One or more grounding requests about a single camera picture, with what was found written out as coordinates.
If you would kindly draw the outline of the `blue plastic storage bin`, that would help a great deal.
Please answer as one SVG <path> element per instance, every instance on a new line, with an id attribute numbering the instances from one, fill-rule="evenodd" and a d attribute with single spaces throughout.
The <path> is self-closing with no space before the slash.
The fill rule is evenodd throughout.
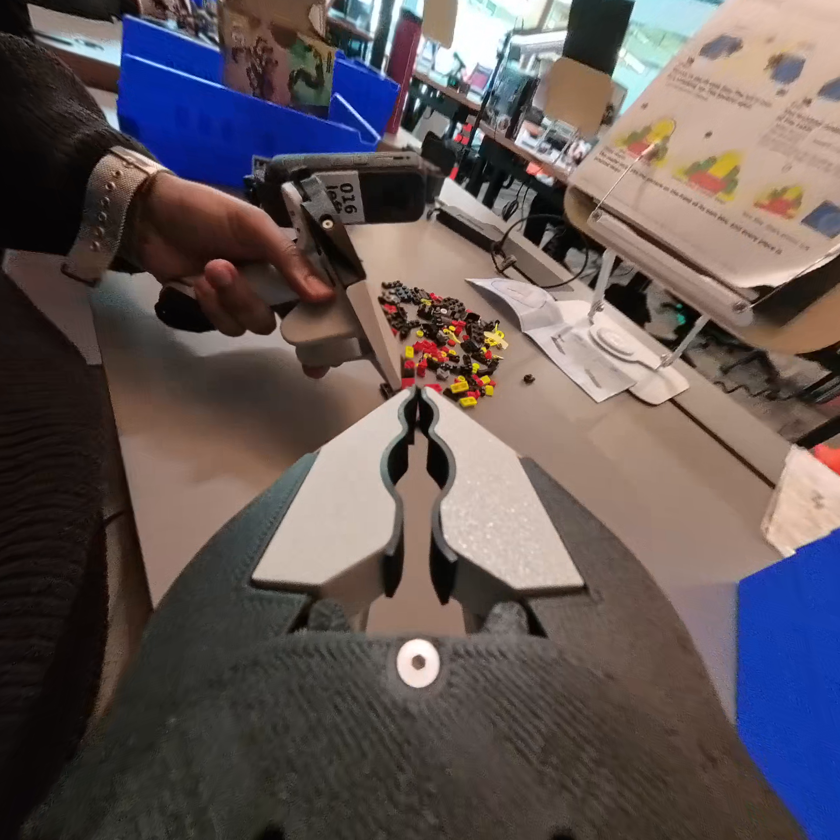
<path id="1" fill-rule="evenodd" d="M 339 94 L 319 119 L 215 82 L 126 55 L 119 126 L 164 166 L 189 180 L 239 188 L 255 157 L 369 153 L 381 135 Z"/>
<path id="2" fill-rule="evenodd" d="M 839 838 L 839 531 L 738 584 L 737 728 L 808 838 Z"/>
<path id="3" fill-rule="evenodd" d="M 205 81 L 223 82 L 223 59 L 218 47 L 144 17 L 122 17 L 122 54 Z M 391 120 L 400 87 L 388 76 L 338 50 L 332 91 L 341 95 L 376 133 L 383 134 Z"/>

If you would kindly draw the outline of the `tan wooden board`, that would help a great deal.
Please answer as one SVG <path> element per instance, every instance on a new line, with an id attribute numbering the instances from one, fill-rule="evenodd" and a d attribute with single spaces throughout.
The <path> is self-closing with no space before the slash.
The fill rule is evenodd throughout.
<path id="1" fill-rule="evenodd" d="M 613 99 L 613 79 L 568 57 L 554 61 L 545 77 L 543 117 L 571 126 L 584 138 L 597 135 Z"/>

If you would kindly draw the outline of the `beige wristwatch band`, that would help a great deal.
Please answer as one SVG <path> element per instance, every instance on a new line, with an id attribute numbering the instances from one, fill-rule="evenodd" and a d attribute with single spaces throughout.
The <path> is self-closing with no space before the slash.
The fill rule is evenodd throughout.
<path id="1" fill-rule="evenodd" d="M 135 195 L 158 174 L 170 172 L 144 154 L 112 147 L 89 176 L 80 226 L 61 272 L 76 282 L 96 286 L 119 256 Z"/>

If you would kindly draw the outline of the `person's left hand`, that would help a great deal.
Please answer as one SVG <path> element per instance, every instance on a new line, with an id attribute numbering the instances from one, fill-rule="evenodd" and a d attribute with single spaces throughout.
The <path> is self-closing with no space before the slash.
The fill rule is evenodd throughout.
<path id="1" fill-rule="evenodd" d="M 238 270 L 270 264 L 302 301 L 325 303 L 333 290 L 270 217 L 210 186 L 159 172 L 135 194 L 122 255 L 160 283 L 193 277 L 195 298 L 228 337 L 268 335 L 277 319 Z"/>

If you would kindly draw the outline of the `folded paper leaflet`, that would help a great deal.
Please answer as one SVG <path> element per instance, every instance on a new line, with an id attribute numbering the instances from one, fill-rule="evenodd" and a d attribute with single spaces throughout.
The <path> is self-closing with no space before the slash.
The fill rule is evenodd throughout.
<path id="1" fill-rule="evenodd" d="M 496 277 L 467 278 L 466 283 L 485 293 L 492 301 L 510 309 L 523 333 L 558 329 L 564 322 L 552 295 L 527 281 Z"/>

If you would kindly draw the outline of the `lego instruction booklet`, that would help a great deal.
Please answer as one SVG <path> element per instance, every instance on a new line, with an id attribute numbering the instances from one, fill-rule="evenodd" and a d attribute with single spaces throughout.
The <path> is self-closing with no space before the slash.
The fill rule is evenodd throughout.
<path id="1" fill-rule="evenodd" d="M 839 2 L 721 5 L 570 187 L 692 268 L 777 287 L 838 257 Z"/>

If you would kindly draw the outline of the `person's left forearm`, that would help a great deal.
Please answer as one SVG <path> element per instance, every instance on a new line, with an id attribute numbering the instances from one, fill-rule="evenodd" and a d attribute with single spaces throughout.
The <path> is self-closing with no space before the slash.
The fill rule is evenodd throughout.
<path id="1" fill-rule="evenodd" d="M 1 246 L 66 257 L 89 176 L 112 147 L 154 159 L 115 130 L 77 76 L 31 39 L 1 36 Z M 111 269 L 141 272 L 123 255 Z"/>

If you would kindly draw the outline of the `crinkled plastic bag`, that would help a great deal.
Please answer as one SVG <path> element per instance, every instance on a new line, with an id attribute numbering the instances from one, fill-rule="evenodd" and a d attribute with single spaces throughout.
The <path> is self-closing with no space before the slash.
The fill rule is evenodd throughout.
<path id="1" fill-rule="evenodd" d="M 812 455 L 793 446 L 762 519 L 765 541 L 781 557 L 839 529 L 839 475 Z"/>

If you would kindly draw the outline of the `black power strip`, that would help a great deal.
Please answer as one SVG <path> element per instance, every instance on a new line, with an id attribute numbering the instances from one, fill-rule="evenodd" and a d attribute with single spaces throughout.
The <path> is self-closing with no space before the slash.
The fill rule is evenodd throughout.
<path id="1" fill-rule="evenodd" d="M 436 202 L 426 210 L 425 218 L 441 224 L 489 256 L 498 277 L 527 281 L 546 291 L 572 282 L 571 273 L 541 250 L 525 245 L 513 234 L 505 234 L 498 226 L 462 209 Z"/>

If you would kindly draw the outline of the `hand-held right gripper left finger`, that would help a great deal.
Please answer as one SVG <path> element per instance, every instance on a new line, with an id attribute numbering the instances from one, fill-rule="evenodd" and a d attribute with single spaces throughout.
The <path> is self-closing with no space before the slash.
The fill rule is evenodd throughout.
<path id="1" fill-rule="evenodd" d="M 365 628 L 371 605 L 403 575 L 397 485 L 416 416 L 413 387 L 320 447 L 255 567 L 256 586 L 339 603 L 353 628 Z"/>

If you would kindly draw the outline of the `printed cardboard box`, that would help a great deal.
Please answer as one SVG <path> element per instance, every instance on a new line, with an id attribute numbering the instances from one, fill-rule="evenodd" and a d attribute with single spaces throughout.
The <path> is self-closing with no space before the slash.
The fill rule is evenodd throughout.
<path id="1" fill-rule="evenodd" d="M 337 65 L 327 40 L 328 11 L 324 1 L 219 2 L 225 86 L 326 119 Z"/>

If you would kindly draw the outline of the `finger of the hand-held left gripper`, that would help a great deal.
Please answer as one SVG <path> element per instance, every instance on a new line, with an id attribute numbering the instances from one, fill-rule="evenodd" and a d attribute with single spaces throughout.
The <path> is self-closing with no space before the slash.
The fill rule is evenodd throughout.
<path id="1" fill-rule="evenodd" d="M 328 303 L 298 303 L 281 317 L 280 333 L 308 368 L 336 368 L 352 361 L 372 363 L 370 345 L 358 320 L 358 282 L 338 290 Z"/>
<path id="2" fill-rule="evenodd" d="M 364 338 L 370 345 L 371 360 L 394 391 L 402 390 L 402 357 L 393 338 L 374 286 L 368 280 L 358 281 L 358 320 Z"/>

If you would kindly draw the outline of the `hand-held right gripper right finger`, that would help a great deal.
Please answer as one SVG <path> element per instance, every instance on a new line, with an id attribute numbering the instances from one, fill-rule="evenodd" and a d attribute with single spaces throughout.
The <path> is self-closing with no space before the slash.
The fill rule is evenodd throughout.
<path id="1" fill-rule="evenodd" d="M 449 399 L 422 390 L 431 511 L 429 568 L 438 599 L 459 604 L 468 632 L 498 603 L 583 592 L 585 582 L 510 446 Z"/>

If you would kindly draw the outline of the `pile of lego pieces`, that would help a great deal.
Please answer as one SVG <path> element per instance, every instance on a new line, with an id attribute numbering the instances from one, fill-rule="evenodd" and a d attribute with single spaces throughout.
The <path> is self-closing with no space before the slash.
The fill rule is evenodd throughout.
<path id="1" fill-rule="evenodd" d="M 483 318 L 456 297 L 442 297 L 399 280 L 384 282 L 378 302 L 398 340 L 397 387 L 424 387 L 469 410 L 495 396 L 498 369 L 509 348 L 497 319 Z"/>

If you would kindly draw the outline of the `white paper sheet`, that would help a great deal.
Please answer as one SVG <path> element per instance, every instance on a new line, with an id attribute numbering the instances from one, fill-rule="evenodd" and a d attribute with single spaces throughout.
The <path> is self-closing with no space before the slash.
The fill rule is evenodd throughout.
<path id="1" fill-rule="evenodd" d="M 519 314 L 520 330 L 572 383 L 603 403 L 639 387 L 653 371 L 598 345 L 588 311 L 582 301 L 544 301 Z"/>

